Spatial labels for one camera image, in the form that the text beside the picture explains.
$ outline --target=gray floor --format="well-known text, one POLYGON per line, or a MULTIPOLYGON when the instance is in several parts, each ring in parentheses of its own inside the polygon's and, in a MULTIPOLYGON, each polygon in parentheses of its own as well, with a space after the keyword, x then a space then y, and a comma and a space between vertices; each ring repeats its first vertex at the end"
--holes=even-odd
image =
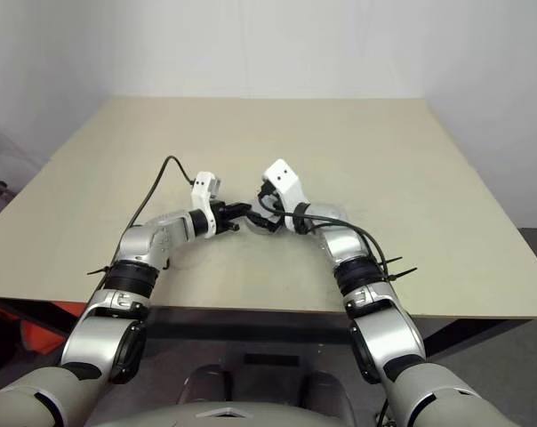
MULTIPOLYGON (((522 230, 537 254, 537 230, 522 230)), ((420 319, 424 334, 444 322, 420 319)), ((230 364, 235 354, 293 354, 315 368, 336 375, 356 411, 357 424, 372 425, 384 398, 380 386, 365 383, 349 347, 319 344, 274 344, 190 340, 149 340, 138 375, 128 384, 110 387, 89 425, 163 405, 178 398, 184 379, 206 364, 230 364)), ((48 365, 53 356, 19 355, 0 372, 0 387, 32 367, 48 365)), ((524 426, 537 426, 537 320, 437 361, 450 367, 505 415, 524 426)))

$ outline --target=black cable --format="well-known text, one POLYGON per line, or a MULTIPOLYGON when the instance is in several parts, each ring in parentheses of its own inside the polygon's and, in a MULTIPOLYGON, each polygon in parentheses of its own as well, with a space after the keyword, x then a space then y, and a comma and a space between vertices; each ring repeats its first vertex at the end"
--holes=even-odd
POLYGON ((311 215, 311 214, 306 214, 306 213, 297 213, 296 214, 296 213, 292 213, 292 212, 279 211, 277 209, 273 209, 271 207, 268 207, 262 201, 262 197, 263 197, 262 194, 260 194, 258 196, 260 206, 263 209, 271 212, 272 214, 279 215, 279 216, 290 216, 292 218, 311 220, 311 221, 322 221, 322 222, 327 222, 327 223, 332 224, 332 225, 340 225, 340 226, 348 227, 349 229, 354 230, 359 235, 359 237, 361 237, 364 241, 365 241, 366 238, 368 238, 373 243, 373 246, 375 247, 375 250, 377 251, 377 254, 380 257, 381 268, 383 269, 383 275, 384 275, 385 279, 389 278, 389 270, 388 270, 388 267, 387 267, 385 254, 383 253, 383 250, 379 246, 379 243, 377 243, 377 240, 375 240, 375 238, 369 232, 367 232, 366 230, 364 230, 362 228, 359 228, 356 225, 350 224, 349 222, 342 221, 342 220, 337 220, 335 218, 330 218, 330 217, 327 217, 327 216, 311 215))
POLYGON ((389 402, 387 399, 383 402, 383 407, 381 408, 381 412, 379 412, 379 417, 377 418, 377 426, 376 427, 383 427, 383 420, 385 419, 385 414, 387 413, 387 408, 389 407, 389 402))
MULTIPOLYGON (((156 187, 160 183, 160 180, 162 179, 162 175, 164 175, 165 168, 168 166, 168 163, 170 162, 170 160, 174 160, 178 164, 178 167, 180 168, 180 171, 183 174, 183 177, 188 182, 188 184, 189 185, 194 185, 195 180, 189 179, 188 174, 186 173, 185 169, 181 165, 180 160, 176 156, 168 156, 168 157, 166 157, 164 159, 164 162, 162 163, 162 167, 160 168, 160 171, 158 172, 158 175, 154 179, 154 182, 152 183, 152 186, 150 187, 150 190, 148 191, 148 194, 144 197, 144 200, 142 200, 142 203, 140 203, 140 206, 138 206, 138 209, 136 209, 136 212, 134 212, 134 215, 128 221, 128 224, 126 224, 126 227, 124 228, 124 231, 120 235, 120 239, 122 239, 122 236, 125 234, 125 232, 134 225, 134 222, 138 219, 138 216, 140 215, 140 213, 142 212, 144 207, 146 207, 146 204, 148 203, 148 201, 150 200, 150 198, 154 194, 154 191, 156 191, 156 187)), ((112 259, 110 261, 111 264, 115 260, 116 254, 118 254, 118 248, 120 247, 120 239, 118 240, 118 244, 116 245, 115 253, 112 255, 112 259)), ((104 267, 103 269, 97 270, 97 271, 94 271, 94 272, 99 272, 99 271, 104 271, 105 274, 102 277, 102 279, 100 280, 99 284, 97 285, 97 290, 102 288, 102 286, 105 283, 105 280, 107 279, 108 267, 104 267)))
POLYGON ((180 168, 181 173, 183 174, 183 177, 186 179, 189 185, 194 185, 194 180, 190 180, 188 177, 188 174, 184 170, 183 166, 181 165, 180 160, 176 156, 168 156, 164 159, 164 162, 162 163, 162 167, 160 168, 160 172, 158 172, 158 175, 154 179, 154 183, 152 184, 152 187, 150 187, 150 190, 148 191, 148 194, 142 200, 142 203, 140 206, 138 206, 138 209, 136 209, 136 212, 132 216, 131 220, 128 221, 128 224, 126 224, 126 228, 124 231, 127 231, 131 228, 132 225, 134 225, 134 222, 138 219, 138 215, 140 215, 140 212, 142 212, 142 209, 146 206, 146 203, 150 200, 152 195, 154 194, 154 191, 156 190, 156 187, 158 186, 158 183, 162 179, 162 175, 164 174, 165 168, 168 166, 168 162, 170 160, 175 160, 175 162, 178 164, 178 167, 180 168))
MULTIPOLYGON (((309 229, 306 230, 306 234, 309 234, 311 233, 312 231, 314 230, 317 230, 317 229, 322 229, 323 227, 337 227, 336 224, 332 224, 331 222, 321 222, 317 225, 313 225, 312 227, 310 227, 309 229)), ((369 242, 367 242, 367 239, 364 238, 364 244, 365 244, 365 248, 367 249, 367 252, 369 254, 372 253, 372 248, 369 246, 369 242)))

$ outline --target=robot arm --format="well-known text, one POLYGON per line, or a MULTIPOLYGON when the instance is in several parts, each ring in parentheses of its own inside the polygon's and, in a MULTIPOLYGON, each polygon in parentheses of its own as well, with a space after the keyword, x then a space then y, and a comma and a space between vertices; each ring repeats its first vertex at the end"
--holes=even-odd
POLYGON ((427 363, 421 335, 402 307, 390 276, 377 262, 365 236, 346 223, 338 207, 309 204, 300 180, 282 159, 264 174, 260 206, 276 201, 287 213, 285 227, 313 233, 331 262, 352 323, 352 348, 364 379, 381 383, 399 427, 515 425, 450 370, 427 363))
POLYGON ((197 175, 193 209, 161 215, 128 229, 100 289, 67 340, 58 367, 37 369, 0 390, 0 426, 83 425, 108 383, 127 383, 138 372, 145 319, 159 271, 173 249, 198 236, 238 230, 231 220, 247 204, 215 200, 220 181, 197 175))

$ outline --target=beige tabletop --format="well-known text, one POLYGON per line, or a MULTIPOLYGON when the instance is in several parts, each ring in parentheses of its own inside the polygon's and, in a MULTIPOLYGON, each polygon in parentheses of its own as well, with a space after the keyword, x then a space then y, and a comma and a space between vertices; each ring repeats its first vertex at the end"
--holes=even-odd
MULTIPOLYGON (((84 302, 165 156, 248 201, 284 158, 309 200, 341 205, 369 230, 413 315, 537 318, 537 259, 422 100, 115 98, 0 215, 0 296, 84 302)), ((147 209, 191 207, 175 164, 147 209)), ((316 242, 238 233, 184 246, 155 305, 343 311, 316 242)))

